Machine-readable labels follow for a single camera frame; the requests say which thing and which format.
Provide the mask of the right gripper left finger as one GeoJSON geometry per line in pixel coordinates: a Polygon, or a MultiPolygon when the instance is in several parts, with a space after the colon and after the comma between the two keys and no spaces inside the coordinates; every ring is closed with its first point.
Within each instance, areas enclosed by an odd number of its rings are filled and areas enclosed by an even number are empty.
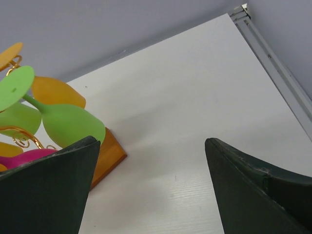
{"type": "Polygon", "coordinates": [[[0,174],[2,234],[77,234],[100,141],[85,137],[0,174]]]}

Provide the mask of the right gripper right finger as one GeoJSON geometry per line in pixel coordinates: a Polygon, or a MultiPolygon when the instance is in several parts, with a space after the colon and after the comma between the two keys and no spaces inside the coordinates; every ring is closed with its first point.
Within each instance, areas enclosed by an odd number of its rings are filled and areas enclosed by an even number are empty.
{"type": "Polygon", "coordinates": [[[217,138],[205,141],[205,153],[225,233],[311,233],[309,176],[267,163],[217,138]]]}

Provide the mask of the magenta wine glass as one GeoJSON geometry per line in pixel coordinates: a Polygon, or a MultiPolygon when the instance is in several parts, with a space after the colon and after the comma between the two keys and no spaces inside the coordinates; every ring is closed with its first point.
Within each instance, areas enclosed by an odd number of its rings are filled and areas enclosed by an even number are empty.
{"type": "Polygon", "coordinates": [[[22,164],[37,160],[44,156],[48,156],[52,153],[55,153],[55,149],[34,149],[22,154],[19,154],[14,157],[0,157],[0,163],[5,166],[7,169],[16,168],[22,164]]]}

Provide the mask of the green wine glass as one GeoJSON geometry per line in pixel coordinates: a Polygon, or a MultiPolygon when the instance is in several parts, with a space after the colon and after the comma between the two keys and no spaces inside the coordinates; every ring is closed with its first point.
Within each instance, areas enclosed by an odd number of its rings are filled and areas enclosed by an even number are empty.
{"type": "Polygon", "coordinates": [[[0,125],[20,127],[34,135],[41,125],[41,113],[37,109],[17,102],[0,113],[0,125]]]}
{"type": "Polygon", "coordinates": [[[7,110],[24,99],[42,115],[44,128],[50,139],[65,148],[87,136],[102,143],[106,136],[105,125],[85,109],[72,104],[43,104],[27,94],[35,79],[31,66],[22,66],[0,81],[0,109],[7,110]]]}

